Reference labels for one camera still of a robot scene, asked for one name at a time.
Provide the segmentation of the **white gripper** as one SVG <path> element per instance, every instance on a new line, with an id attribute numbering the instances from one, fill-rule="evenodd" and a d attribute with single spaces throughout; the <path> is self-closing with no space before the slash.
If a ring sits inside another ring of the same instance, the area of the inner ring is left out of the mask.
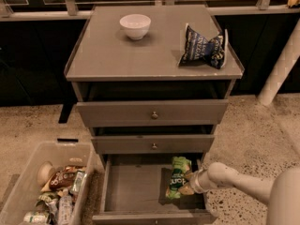
<path id="1" fill-rule="evenodd" d="M 204 193 L 212 188 L 211 181 L 206 170 L 198 170 L 196 172 L 187 172 L 184 177 L 189 179 L 190 186 L 182 186 L 178 191 L 183 195 L 193 195 L 196 193 Z"/>

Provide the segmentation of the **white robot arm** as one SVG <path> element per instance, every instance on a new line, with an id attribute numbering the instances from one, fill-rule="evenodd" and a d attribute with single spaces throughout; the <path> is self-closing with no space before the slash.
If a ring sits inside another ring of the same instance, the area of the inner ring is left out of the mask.
<path id="1" fill-rule="evenodd" d="M 214 162 L 206 170 L 191 172 L 179 192 L 192 195 L 223 188 L 236 188 L 266 205 L 266 225 L 300 225 L 299 167 L 287 169 L 275 179 L 267 179 L 242 174 Z"/>

